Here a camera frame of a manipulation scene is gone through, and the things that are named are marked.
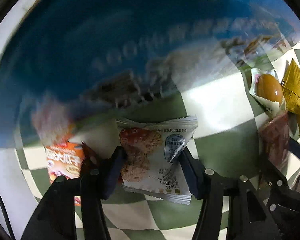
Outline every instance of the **logo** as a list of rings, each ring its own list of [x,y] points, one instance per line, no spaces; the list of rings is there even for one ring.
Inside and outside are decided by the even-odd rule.
[[[80,174],[80,169],[78,167],[76,167],[76,166],[69,165],[69,166],[67,166],[66,169],[71,174],[74,174],[74,175],[79,175]]]
[[[47,161],[47,166],[48,166],[48,168],[52,168],[54,166],[54,161],[53,160],[48,160]]]
[[[180,134],[172,134],[166,138],[164,158],[173,163],[185,146],[185,139]]]

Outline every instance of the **egg package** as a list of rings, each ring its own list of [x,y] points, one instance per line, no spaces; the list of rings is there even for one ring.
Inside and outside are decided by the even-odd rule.
[[[252,68],[249,93],[270,112],[272,118],[286,110],[282,87],[274,69]]]

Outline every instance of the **red snack package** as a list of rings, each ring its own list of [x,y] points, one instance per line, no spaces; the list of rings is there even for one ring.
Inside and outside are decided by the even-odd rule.
[[[259,135],[264,142],[264,152],[268,159],[279,171],[287,163],[289,147],[289,127],[287,111],[279,114],[259,130]]]
[[[61,175],[67,179],[80,176],[81,165],[85,158],[81,144],[65,142],[46,146],[45,149],[50,183]],[[81,205],[79,196],[74,197],[74,204]]]

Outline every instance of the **yellow snack package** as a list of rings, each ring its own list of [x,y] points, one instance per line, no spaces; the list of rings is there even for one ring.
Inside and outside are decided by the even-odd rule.
[[[300,133],[300,68],[294,60],[291,61],[281,85],[287,110],[297,115]]]

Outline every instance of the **white snack wrapper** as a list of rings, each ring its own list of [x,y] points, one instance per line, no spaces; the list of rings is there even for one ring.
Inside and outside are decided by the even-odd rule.
[[[121,169],[124,189],[189,204],[190,191],[177,158],[198,126],[197,117],[158,124],[121,119],[117,125],[128,156]]]
[[[270,112],[272,117],[276,117],[279,113],[286,110],[286,101],[284,99],[284,96],[282,96],[282,102],[280,105],[279,102],[273,102],[273,101],[270,101],[263,97],[257,96],[258,78],[263,74],[270,74],[278,80],[278,77],[277,77],[274,69],[261,70],[258,68],[252,68],[251,69],[251,87],[250,87],[249,93]]]

